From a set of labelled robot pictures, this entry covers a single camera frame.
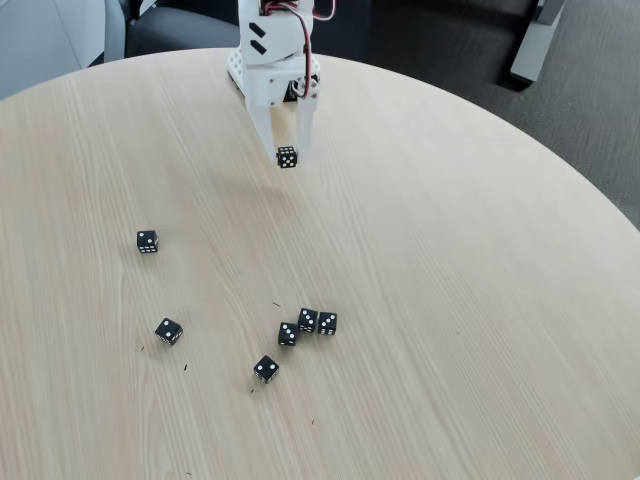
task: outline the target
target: light wood tabletop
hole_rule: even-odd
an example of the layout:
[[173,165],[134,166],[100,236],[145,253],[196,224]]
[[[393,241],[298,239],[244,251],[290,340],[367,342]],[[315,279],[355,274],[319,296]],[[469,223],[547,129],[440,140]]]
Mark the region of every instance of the light wood tabletop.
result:
[[[0,102],[0,477],[640,475],[631,223],[497,117],[334,58],[281,170],[225,55]],[[280,347],[300,307],[336,335]]]

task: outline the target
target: dark carpet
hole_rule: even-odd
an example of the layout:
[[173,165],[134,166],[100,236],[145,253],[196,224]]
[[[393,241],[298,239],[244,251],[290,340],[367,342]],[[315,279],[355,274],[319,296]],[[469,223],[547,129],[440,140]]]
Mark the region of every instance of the dark carpet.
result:
[[534,3],[379,1],[369,62],[517,126],[640,228],[640,0],[567,0],[540,80],[516,91],[508,71]]

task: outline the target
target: cable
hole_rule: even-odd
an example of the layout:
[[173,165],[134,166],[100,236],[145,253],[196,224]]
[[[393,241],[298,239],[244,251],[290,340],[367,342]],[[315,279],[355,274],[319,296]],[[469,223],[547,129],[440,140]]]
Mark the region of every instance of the cable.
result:
[[300,15],[296,11],[296,8],[297,6],[292,2],[282,2],[282,3],[268,2],[265,6],[265,13],[269,15],[272,10],[289,10],[296,17],[298,17],[298,20],[300,20],[300,25],[302,26],[302,31],[304,33],[304,45],[306,50],[304,92],[300,92],[297,88],[293,86],[293,84],[291,85],[291,88],[293,89],[295,94],[298,95],[299,97],[307,98],[307,95],[309,94],[309,86],[311,85],[311,59],[313,58],[311,54],[311,36],[309,35],[309,29],[307,28],[307,24],[304,21],[304,18],[302,18],[302,15]]
[[338,6],[338,0],[332,0],[332,4],[331,4],[331,13],[328,16],[323,16],[320,15],[319,13],[313,13],[313,18],[315,18],[316,20],[318,20],[319,22],[328,22],[329,20],[331,20],[333,18],[333,16],[336,14],[336,8]]

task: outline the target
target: white wall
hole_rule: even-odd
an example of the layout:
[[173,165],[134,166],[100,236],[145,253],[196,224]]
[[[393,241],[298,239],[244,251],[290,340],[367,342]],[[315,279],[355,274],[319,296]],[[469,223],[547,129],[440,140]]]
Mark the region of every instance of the white wall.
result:
[[80,67],[53,0],[0,6],[0,99]]
[[89,66],[104,15],[104,0],[0,0],[0,99]]
[[80,66],[88,67],[104,51],[104,0],[51,1],[60,12]]

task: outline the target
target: red wire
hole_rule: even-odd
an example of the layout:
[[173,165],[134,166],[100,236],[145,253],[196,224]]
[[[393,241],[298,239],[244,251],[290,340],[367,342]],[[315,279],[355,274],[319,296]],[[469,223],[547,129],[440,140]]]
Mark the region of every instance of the red wire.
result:
[[338,7],[338,0],[332,0],[331,3],[331,13],[329,15],[320,15],[319,13],[313,12],[313,18],[317,18],[318,20],[330,20],[336,13],[336,8]]
[[[291,9],[296,9],[297,5],[292,3],[292,2],[282,2],[286,5],[288,5]],[[302,18],[302,16],[297,13],[294,12],[293,10],[289,10],[289,8],[285,7],[282,5],[282,3],[274,3],[274,2],[269,2],[267,3],[267,5],[265,6],[265,13],[267,15],[271,14],[272,10],[281,10],[281,11],[290,11],[291,13],[293,13],[296,17],[298,17],[298,20],[300,20],[300,25],[302,25],[302,30],[304,32],[304,44],[306,48],[306,52],[305,52],[305,58],[306,58],[306,68],[305,68],[305,82],[304,82],[304,94],[302,95],[302,98],[307,98],[307,95],[309,94],[309,85],[311,84],[311,37],[309,36],[309,30],[307,30],[307,25],[304,22],[304,18]]]

